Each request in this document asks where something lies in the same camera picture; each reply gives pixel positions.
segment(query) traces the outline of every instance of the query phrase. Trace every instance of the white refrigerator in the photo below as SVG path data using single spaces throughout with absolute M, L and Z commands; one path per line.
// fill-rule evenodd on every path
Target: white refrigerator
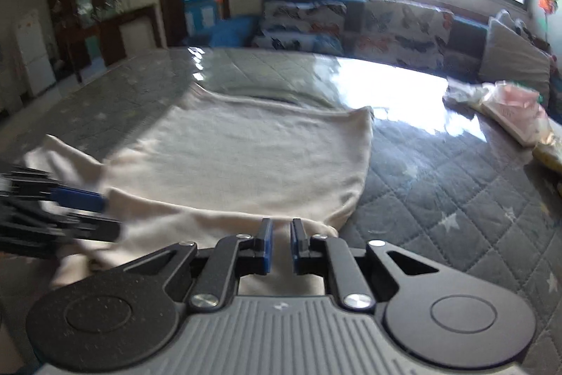
M 16 24 L 15 32 L 29 89 L 37 96 L 56 83 L 39 24 L 39 12 L 32 10 L 27 13 Z

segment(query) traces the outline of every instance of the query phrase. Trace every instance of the metal screw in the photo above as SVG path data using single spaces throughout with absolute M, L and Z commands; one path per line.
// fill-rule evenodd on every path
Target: metal screw
M 212 294 L 195 294 L 191 297 L 192 305 L 201 309 L 210 309 L 218 305 L 218 298 Z
M 368 309 L 373 305 L 373 299 L 366 294 L 349 294 L 344 298 L 344 304 L 356 310 Z

